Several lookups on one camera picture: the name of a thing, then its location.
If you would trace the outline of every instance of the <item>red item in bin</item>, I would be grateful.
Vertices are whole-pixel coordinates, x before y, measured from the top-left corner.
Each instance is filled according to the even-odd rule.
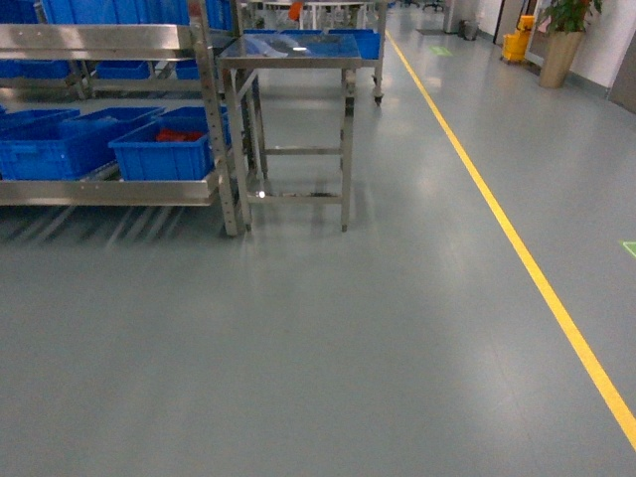
[[[155,139],[157,142],[194,142],[203,136],[205,134],[200,131],[175,131],[164,127],[159,131]]]

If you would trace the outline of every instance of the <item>blue plastic bin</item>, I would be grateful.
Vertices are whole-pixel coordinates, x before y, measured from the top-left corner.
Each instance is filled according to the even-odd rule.
[[[22,72],[20,64],[13,60],[0,60],[0,78],[17,78]]]
[[[224,30],[232,29],[232,26],[233,26],[232,4],[230,3],[230,0],[221,0],[221,21],[223,24],[222,28]]]
[[[35,0],[1,0],[0,23],[38,23]]]
[[[146,80],[150,77],[148,62],[101,62],[96,70],[102,80]]]
[[[177,78],[179,80],[198,80],[199,79],[199,69],[197,68],[196,60],[188,60],[185,62],[177,63],[175,72],[177,73]]]
[[[150,24],[177,23],[171,10],[182,0],[42,0],[49,23],[55,24]]]
[[[282,30],[280,33],[283,35],[322,35],[322,30]]]
[[[108,142],[121,135],[113,121],[32,124],[2,134],[0,169],[5,180],[73,180],[114,161]]]
[[[278,33],[277,30],[259,30],[257,28],[248,28],[246,30],[242,31],[244,34],[248,34],[248,35],[267,35],[267,34],[274,34],[274,33]]]
[[[79,109],[27,109],[25,111],[2,114],[0,116],[0,133],[33,123],[48,125],[79,115]]]
[[[206,120],[206,110],[200,106],[184,106],[178,109],[173,109],[161,115],[162,118],[174,118],[174,117],[195,117],[197,119]],[[228,116],[228,108],[221,106],[221,119],[223,121],[223,137],[226,140],[226,144],[230,145],[232,138],[230,137],[230,117]]]
[[[71,72],[65,60],[22,60],[21,76],[38,80],[63,80]]]
[[[192,142],[157,142],[162,128],[199,131],[203,137]],[[160,117],[139,129],[111,141],[126,181],[199,181],[214,169],[205,118]]]
[[[373,30],[330,30],[337,35],[353,35],[364,60],[377,60],[380,56],[380,34]]]
[[[111,121],[119,124],[121,134],[147,124],[165,110],[164,107],[108,107],[76,117],[73,121]]]

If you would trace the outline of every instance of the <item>potted plant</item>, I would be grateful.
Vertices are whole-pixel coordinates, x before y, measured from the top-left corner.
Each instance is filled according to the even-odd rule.
[[[603,0],[550,0],[539,18],[549,22],[548,54],[539,78],[543,87],[561,87],[585,33],[587,16],[601,13]]]

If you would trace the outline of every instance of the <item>shelf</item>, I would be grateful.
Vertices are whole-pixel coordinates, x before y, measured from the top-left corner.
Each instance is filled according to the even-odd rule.
[[[0,206],[208,206],[218,188],[217,172],[201,181],[0,181]]]
[[[0,25],[0,59],[180,60],[194,57],[180,25]]]

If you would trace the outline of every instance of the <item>green leaves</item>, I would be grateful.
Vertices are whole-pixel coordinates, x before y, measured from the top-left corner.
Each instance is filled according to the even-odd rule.
[[[550,19],[548,33],[584,32],[585,17],[595,10],[601,13],[603,0],[551,0],[539,17],[539,23]]]

